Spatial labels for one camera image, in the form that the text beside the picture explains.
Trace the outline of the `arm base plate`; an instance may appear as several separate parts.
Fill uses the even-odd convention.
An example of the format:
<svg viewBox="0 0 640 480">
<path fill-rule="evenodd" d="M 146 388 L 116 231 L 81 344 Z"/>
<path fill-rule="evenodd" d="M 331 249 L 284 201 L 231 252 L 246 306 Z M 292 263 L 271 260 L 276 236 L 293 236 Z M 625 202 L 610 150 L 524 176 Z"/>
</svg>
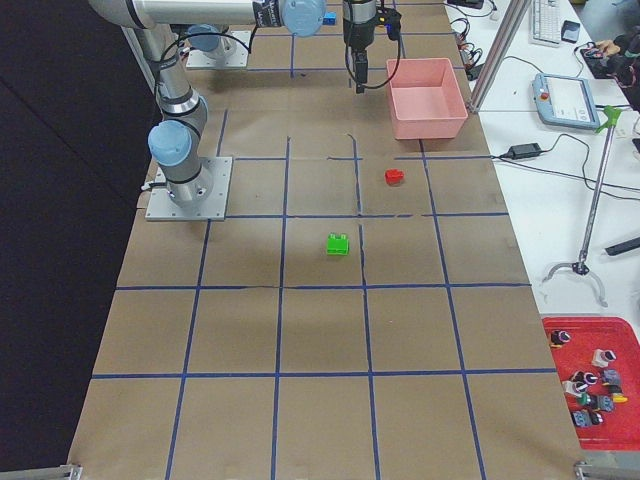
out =
<svg viewBox="0 0 640 480">
<path fill-rule="evenodd" d="M 186 184 L 166 180 L 157 169 L 146 208 L 148 221 L 224 221 L 232 178 L 232 157 L 200 157 L 199 176 Z"/>
<path fill-rule="evenodd" d="M 188 70 L 226 70 L 247 67 L 251 32 L 236 30 L 228 32 L 229 38 L 210 33 L 189 39 L 191 50 L 186 60 Z"/>
</svg>

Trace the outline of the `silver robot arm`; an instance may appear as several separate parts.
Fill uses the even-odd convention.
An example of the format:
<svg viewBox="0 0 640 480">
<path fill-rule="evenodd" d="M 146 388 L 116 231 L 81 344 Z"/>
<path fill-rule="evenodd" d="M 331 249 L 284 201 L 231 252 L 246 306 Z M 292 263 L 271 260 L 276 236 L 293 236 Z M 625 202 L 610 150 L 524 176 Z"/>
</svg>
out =
<svg viewBox="0 0 640 480">
<path fill-rule="evenodd" d="M 226 212 L 232 161 L 202 157 L 199 143 L 208 121 L 206 100 L 187 79 L 179 55 L 181 37 L 174 26 L 187 29 L 186 39 L 219 63 L 247 49 L 248 43 L 227 33 L 231 25 L 286 28 L 310 37 L 321 28 L 324 1 L 93 1 L 105 20 L 131 33 L 152 77 L 161 122 L 148 134 L 152 157 L 164 175 L 165 218 L 222 218 Z"/>
<path fill-rule="evenodd" d="M 224 57 L 236 51 L 236 42 L 220 33 L 210 24 L 194 24 L 187 29 L 191 46 L 210 58 Z"/>
</svg>

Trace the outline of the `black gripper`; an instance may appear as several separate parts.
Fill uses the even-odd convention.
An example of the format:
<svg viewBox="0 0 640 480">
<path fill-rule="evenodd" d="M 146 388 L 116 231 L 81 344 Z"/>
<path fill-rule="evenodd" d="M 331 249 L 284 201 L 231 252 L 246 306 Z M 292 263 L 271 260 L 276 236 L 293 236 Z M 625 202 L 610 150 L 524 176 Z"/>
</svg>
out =
<svg viewBox="0 0 640 480">
<path fill-rule="evenodd" d="M 365 92 L 368 81 L 368 56 L 365 50 L 374 41 L 376 1 L 346 0 L 342 7 L 343 39 L 351 49 L 355 91 L 361 94 Z"/>
</svg>

